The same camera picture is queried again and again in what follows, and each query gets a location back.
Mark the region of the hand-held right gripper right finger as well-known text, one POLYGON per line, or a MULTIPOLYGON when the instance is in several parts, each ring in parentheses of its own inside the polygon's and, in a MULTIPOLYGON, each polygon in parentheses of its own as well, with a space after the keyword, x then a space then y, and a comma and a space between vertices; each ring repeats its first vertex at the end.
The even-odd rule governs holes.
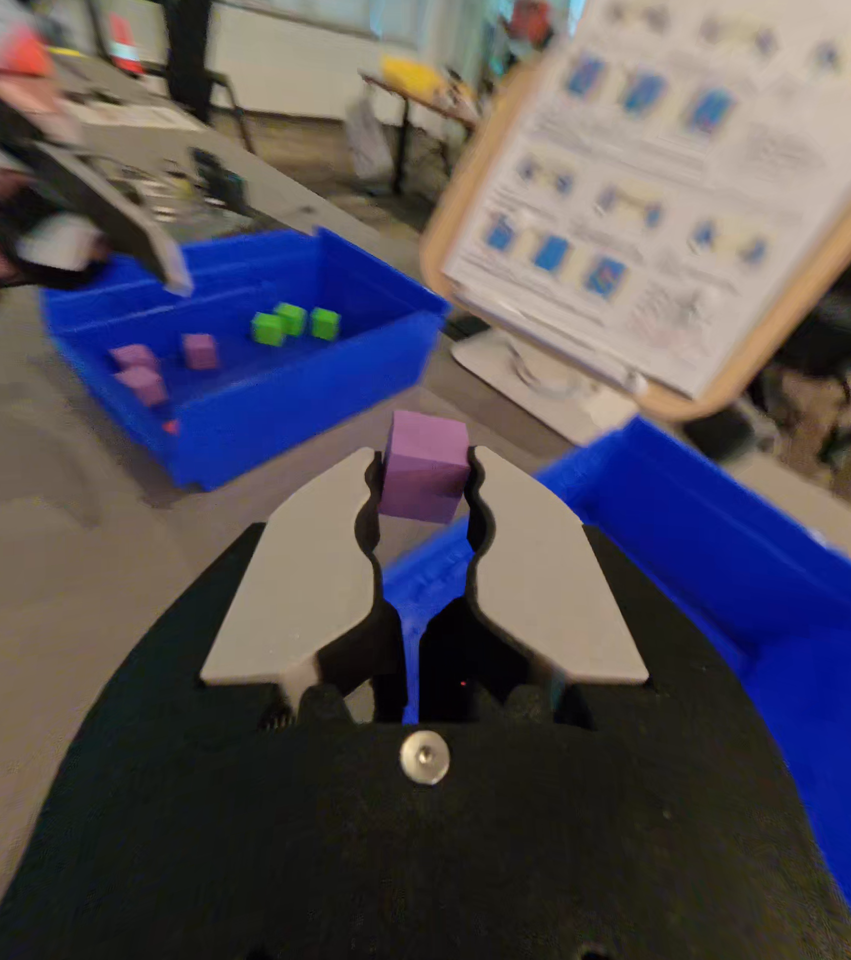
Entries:
POLYGON ((576 512, 488 446, 468 460, 465 597, 476 620, 565 686, 644 685, 648 666, 576 512))

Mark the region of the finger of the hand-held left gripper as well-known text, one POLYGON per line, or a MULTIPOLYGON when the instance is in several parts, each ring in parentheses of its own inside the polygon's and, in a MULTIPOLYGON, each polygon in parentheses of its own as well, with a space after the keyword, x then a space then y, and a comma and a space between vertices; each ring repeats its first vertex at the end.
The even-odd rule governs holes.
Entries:
POLYGON ((35 144, 35 180, 52 199, 95 225, 115 250, 134 258, 169 293, 190 296, 192 274, 177 242, 110 181, 101 164, 83 150, 35 144))

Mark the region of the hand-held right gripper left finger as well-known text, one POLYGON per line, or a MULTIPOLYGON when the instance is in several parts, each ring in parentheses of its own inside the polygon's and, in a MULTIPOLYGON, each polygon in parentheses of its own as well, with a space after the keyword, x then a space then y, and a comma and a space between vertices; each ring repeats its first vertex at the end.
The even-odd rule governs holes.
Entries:
POLYGON ((201 668, 205 685, 320 683, 320 651, 373 609, 374 566, 357 521, 376 462, 360 447, 272 512, 201 668))

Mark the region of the blue plastic bin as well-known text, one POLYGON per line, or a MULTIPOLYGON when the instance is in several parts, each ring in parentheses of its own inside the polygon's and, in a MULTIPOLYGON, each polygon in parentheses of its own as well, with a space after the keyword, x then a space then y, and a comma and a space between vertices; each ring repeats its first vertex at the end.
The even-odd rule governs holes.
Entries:
POLYGON ((118 429, 178 486, 214 490, 414 386, 450 306, 416 280, 324 229, 239 234, 187 244, 191 296, 169 293, 117 255, 83 289, 42 290, 49 336, 118 429), (308 313, 302 336, 256 343, 252 318, 278 303, 308 313), (335 342, 311 335, 315 307, 341 314, 335 342), (220 368, 191 371, 187 333, 218 343, 220 368), (144 344, 168 402, 152 408, 115 378, 108 351, 144 344), (162 423, 179 421, 179 436, 162 423))
POLYGON ((384 957, 851 956, 851 563, 641 418, 536 479, 649 679, 487 630, 467 514, 388 567, 418 722, 339 741, 371 780, 319 816, 332 922, 384 957))

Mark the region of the grey desk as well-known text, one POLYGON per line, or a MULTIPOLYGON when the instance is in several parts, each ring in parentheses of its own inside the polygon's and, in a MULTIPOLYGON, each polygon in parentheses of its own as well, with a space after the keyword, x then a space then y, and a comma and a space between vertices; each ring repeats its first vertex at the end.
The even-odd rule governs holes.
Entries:
POLYGON ((86 712, 133 645, 231 542, 303 481, 384 440, 394 408, 468 425, 534 472, 572 450, 458 366, 214 492, 174 486, 48 340, 37 294, 0 300, 0 900, 86 712))

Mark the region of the orange plastic box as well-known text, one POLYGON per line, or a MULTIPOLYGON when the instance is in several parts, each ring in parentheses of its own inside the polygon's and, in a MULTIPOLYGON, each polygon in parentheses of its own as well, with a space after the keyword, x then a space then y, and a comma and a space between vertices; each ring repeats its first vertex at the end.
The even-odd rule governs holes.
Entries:
POLYGON ((0 73, 27 78, 50 78, 55 70, 48 49, 25 21, 0 24, 0 73))

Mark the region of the black battery charger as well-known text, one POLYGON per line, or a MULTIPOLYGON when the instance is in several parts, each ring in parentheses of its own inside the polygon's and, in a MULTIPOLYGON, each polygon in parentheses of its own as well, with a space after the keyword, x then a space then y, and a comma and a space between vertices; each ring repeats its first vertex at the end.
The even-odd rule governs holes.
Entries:
POLYGON ((215 200, 225 210, 247 215, 249 206, 244 178, 207 150, 193 148, 191 155, 205 196, 215 200))

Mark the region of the small traffic cone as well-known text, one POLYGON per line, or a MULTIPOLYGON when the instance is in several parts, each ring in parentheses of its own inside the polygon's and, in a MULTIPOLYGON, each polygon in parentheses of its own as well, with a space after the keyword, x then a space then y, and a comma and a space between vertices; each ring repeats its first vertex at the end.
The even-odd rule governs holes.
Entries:
POLYGON ((132 77, 142 77, 145 69, 131 25, 116 11, 107 15, 107 52, 111 62, 132 77))

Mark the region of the black power brick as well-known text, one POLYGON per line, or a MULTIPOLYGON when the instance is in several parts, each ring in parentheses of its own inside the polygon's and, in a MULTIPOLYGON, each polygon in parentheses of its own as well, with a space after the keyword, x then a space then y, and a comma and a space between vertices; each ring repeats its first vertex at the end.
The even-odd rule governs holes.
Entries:
POLYGON ((755 449, 757 434, 749 417, 737 406, 687 421, 683 437, 709 461, 732 462, 755 449))

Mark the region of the white board stand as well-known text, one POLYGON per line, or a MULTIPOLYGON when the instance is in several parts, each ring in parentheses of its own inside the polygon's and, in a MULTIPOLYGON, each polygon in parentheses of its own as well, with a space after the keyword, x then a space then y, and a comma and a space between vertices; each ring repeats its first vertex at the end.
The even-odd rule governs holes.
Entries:
POLYGON ((586 365, 560 359, 491 328, 456 342, 463 369, 576 447, 624 426, 639 413, 645 378, 598 357, 586 365))

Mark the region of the hanging laminated card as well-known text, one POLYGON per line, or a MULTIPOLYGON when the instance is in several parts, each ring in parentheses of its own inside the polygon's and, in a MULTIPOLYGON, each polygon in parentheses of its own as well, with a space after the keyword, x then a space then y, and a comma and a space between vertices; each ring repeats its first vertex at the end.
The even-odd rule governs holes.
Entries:
POLYGON ((394 173, 393 153, 372 101, 362 96, 347 107, 344 130, 351 166, 362 182, 383 182, 394 173))

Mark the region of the yellow box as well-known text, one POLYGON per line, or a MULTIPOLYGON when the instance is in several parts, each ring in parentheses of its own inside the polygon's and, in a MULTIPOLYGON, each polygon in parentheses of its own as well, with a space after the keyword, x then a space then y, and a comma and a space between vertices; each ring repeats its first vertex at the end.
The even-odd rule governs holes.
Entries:
POLYGON ((381 78, 391 88, 432 102, 446 89, 445 77, 434 67, 395 55, 383 55, 380 59, 381 78))

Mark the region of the wooden table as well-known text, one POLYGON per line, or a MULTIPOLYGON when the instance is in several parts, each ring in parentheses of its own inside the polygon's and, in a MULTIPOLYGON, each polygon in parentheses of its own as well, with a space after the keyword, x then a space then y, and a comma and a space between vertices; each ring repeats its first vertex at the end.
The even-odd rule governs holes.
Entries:
POLYGON ((480 114, 458 95, 459 91, 455 83, 447 86, 445 92, 427 96, 402 83, 394 83, 363 70, 358 71, 358 76, 366 87, 386 92, 402 103, 402 112, 395 134, 393 173, 389 183, 389 192, 394 197, 400 197, 403 194, 412 132, 410 114, 413 106, 421 107, 444 121, 456 123, 463 129, 466 141, 472 138, 480 126, 480 114))

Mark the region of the printed instruction sheet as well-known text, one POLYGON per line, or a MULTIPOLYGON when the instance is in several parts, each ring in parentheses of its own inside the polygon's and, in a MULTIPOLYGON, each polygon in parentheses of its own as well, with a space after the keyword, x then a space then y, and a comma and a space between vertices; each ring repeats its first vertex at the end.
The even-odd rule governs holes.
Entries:
POLYGON ((850 203, 851 2, 587 2, 443 273, 695 398, 850 203))

